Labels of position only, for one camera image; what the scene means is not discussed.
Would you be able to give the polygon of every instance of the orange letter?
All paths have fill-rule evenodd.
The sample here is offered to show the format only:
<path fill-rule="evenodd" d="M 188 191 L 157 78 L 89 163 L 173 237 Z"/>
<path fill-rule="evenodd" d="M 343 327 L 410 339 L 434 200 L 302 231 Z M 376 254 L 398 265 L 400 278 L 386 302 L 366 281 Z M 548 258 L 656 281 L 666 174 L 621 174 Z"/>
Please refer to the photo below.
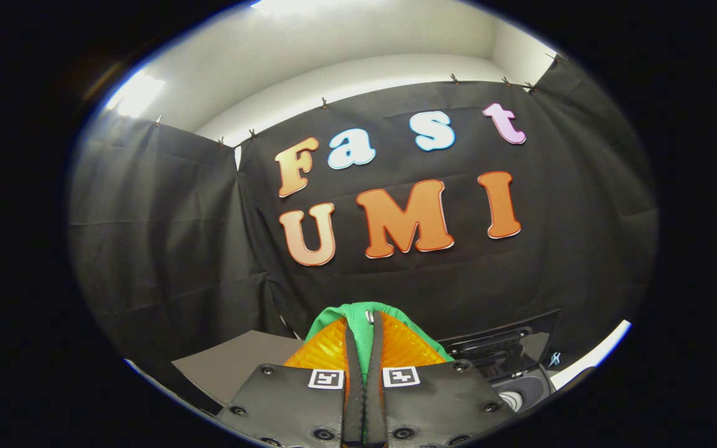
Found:
<path fill-rule="evenodd" d="M 522 225 L 513 216 L 513 203 L 510 201 L 510 188 L 513 181 L 510 173 L 492 171 L 477 178 L 478 184 L 486 187 L 489 196 L 489 208 L 492 211 L 492 224 L 489 226 L 489 237 L 512 237 L 520 232 Z"/>
<path fill-rule="evenodd" d="M 281 166 L 281 190 L 278 195 L 286 198 L 288 195 L 302 190 L 308 184 L 308 179 L 302 179 L 298 170 L 308 173 L 311 170 L 311 154 L 304 152 L 298 157 L 301 151 L 316 151 L 319 142 L 314 137 L 309 137 L 299 144 L 285 149 L 276 155 L 276 162 Z"/>
<path fill-rule="evenodd" d="M 444 182 L 424 180 L 411 188 L 406 211 L 400 210 L 395 199 L 386 190 L 369 190 L 356 196 L 356 204 L 367 213 L 370 230 L 370 247 L 367 258 L 386 258 L 395 253 L 395 247 L 387 242 L 386 232 L 403 253 L 411 249 L 413 233 L 419 226 L 416 250 L 432 250 L 452 247 L 453 238 L 447 233 L 444 212 L 441 208 L 441 192 Z"/>
<path fill-rule="evenodd" d="M 330 225 L 330 214 L 334 211 L 334 204 L 325 202 L 311 207 L 309 214 L 317 223 L 319 235 L 319 249 L 312 252 L 306 249 L 304 232 L 302 232 L 301 221 L 304 220 L 304 212 L 293 210 L 279 216 L 278 220 L 284 227 L 284 234 L 287 237 L 287 248 L 289 254 L 295 261 L 303 266 L 322 266 L 334 257 L 336 252 L 336 241 L 334 241 L 334 230 Z"/>

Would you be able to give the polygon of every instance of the letter s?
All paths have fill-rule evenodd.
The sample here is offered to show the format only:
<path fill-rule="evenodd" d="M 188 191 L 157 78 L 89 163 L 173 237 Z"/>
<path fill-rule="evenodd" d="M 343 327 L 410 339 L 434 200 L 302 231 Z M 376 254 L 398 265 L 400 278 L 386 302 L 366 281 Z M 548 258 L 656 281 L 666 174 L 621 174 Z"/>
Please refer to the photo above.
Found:
<path fill-rule="evenodd" d="M 422 151 L 446 149 L 456 141 L 456 134 L 449 127 L 450 117 L 443 111 L 418 113 L 409 120 L 409 127 L 415 133 L 415 143 Z"/>

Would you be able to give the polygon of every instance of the green object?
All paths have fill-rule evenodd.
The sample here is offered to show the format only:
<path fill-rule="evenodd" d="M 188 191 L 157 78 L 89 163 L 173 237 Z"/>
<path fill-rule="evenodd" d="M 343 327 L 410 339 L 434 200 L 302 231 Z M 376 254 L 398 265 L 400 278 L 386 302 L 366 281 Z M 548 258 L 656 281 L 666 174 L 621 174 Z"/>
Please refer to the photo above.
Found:
<path fill-rule="evenodd" d="M 322 310 L 314 320 L 314 323 L 311 324 L 306 341 L 308 342 L 315 334 L 318 334 L 319 331 L 336 320 L 339 320 L 341 317 L 347 319 L 347 325 L 350 327 L 356 340 L 356 352 L 358 352 L 358 365 L 361 366 L 362 379 L 364 380 L 364 385 L 367 385 L 367 371 L 370 369 L 370 352 L 372 352 L 373 340 L 373 326 L 367 320 L 367 311 L 370 313 L 375 311 L 386 312 L 391 317 L 400 320 L 435 349 L 441 357 L 447 361 L 453 361 L 444 347 L 416 326 L 406 313 L 387 304 L 378 302 L 358 302 L 354 304 L 344 304 L 338 308 L 329 307 Z"/>

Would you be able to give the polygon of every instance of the light blue letter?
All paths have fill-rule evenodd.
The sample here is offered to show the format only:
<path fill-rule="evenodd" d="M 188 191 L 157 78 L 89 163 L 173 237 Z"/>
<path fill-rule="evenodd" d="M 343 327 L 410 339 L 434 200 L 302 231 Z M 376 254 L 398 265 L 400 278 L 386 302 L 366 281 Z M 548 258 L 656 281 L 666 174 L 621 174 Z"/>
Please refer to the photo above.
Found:
<path fill-rule="evenodd" d="M 418 113 L 409 120 L 411 130 L 421 134 L 413 141 L 422 151 L 451 147 L 456 142 L 456 134 L 449 124 L 450 117 L 443 111 Z"/>
<path fill-rule="evenodd" d="M 348 129 L 330 139 L 328 146 L 334 148 L 328 156 L 328 166 L 342 170 L 352 164 L 366 165 L 375 158 L 370 147 L 370 135 L 363 129 Z"/>

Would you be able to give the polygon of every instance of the black curtain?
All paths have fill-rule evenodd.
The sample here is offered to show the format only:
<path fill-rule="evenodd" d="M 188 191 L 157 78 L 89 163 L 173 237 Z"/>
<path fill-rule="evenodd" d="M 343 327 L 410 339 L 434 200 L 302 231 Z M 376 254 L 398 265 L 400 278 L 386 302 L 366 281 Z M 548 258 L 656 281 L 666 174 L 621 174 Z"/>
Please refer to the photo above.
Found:
<path fill-rule="evenodd" d="M 80 136 L 69 184 L 83 295 L 148 375 L 177 392 L 172 360 L 251 329 L 291 337 L 248 244 L 233 148 L 105 113 Z"/>
<path fill-rule="evenodd" d="M 495 82 L 426 83 L 387 88 L 329 103 L 242 142 L 239 183 L 248 233 L 273 297 L 291 328 L 307 332 L 327 306 L 380 301 L 406 312 L 434 338 L 469 334 L 563 308 L 553 345 L 573 362 L 606 337 L 640 301 L 657 246 L 657 204 L 643 148 L 615 104 L 580 70 L 554 63 L 538 90 Z M 527 141 L 504 141 L 482 110 L 498 102 L 515 113 Z M 409 119 L 443 111 L 456 142 L 416 147 Z M 334 170 L 328 142 L 362 128 L 377 153 L 367 165 Z M 314 137 L 304 189 L 279 198 L 274 158 Z M 477 178 L 512 175 L 518 235 L 490 239 L 489 203 Z M 452 248 L 369 259 L 367 221 L 355 198 L 383 188 L 405 207 L 415 182 L 440 179 Z M 312 206 L 332 202 L 336 253 L 308 267 L 288 253 L 278 218 L 306 213 L 304 238 L 319 239 Z"/>

